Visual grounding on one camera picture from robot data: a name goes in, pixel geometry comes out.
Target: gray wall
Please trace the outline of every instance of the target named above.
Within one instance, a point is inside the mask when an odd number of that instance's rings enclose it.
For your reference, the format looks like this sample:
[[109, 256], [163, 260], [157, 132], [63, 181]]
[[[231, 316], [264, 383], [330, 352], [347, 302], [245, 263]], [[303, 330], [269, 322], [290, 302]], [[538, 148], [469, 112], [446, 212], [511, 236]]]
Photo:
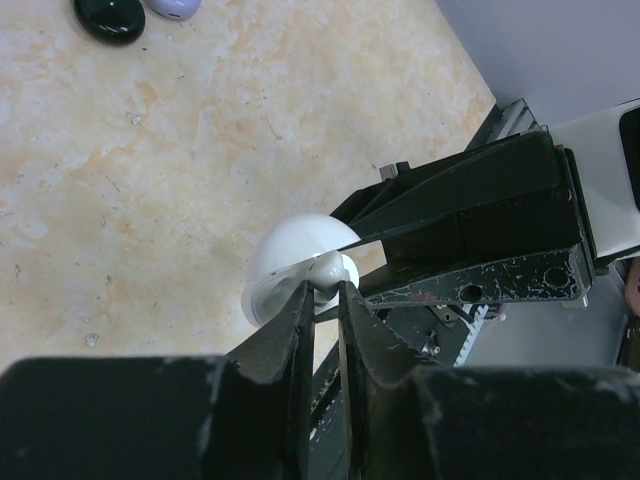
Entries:
[[504, 106], [558, 124], [640, 97], [640, 0], [437, 0]]

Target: purple oval object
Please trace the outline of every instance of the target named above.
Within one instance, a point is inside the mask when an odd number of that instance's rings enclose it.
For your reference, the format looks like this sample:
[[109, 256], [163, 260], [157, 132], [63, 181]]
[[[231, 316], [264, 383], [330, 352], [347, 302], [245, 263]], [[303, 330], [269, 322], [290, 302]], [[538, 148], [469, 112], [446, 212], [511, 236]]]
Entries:
[[171, 20], [186, 20], [200, 8], [201, 0], [147, 0], [149, 7]]

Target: marble tabletop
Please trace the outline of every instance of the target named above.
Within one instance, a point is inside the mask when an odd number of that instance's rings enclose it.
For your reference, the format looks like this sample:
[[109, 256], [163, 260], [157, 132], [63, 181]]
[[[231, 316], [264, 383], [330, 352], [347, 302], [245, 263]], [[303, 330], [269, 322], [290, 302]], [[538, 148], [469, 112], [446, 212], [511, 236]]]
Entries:
[[8, 2], [0, 25], [0, 370], [227, 352], [254, 331], [239, 296], [270, 226], [457, 153], [494, 104], [434, 0], [203, 0], [147, 11], [127, 47], [69, 0]]

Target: black oval object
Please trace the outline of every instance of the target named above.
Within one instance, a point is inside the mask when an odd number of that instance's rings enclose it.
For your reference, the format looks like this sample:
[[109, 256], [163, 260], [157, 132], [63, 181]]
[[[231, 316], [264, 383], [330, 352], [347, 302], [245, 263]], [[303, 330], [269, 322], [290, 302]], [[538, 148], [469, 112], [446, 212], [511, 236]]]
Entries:
[[84, 29], [103, 42], [124, 45], [135, 42], [146, 17], [139, 0], [73, 0]]

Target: beige table surface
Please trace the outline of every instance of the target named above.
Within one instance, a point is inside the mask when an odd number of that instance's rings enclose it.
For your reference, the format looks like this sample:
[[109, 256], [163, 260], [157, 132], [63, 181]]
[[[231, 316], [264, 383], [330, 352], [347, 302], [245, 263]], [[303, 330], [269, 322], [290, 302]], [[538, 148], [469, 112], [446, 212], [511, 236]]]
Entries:
[[124, 48], [69, 0], [0, 27], [0, 370], [230, 350], [271, 225], [462, 150], [494, 102], [434, 0], [203, 0]]

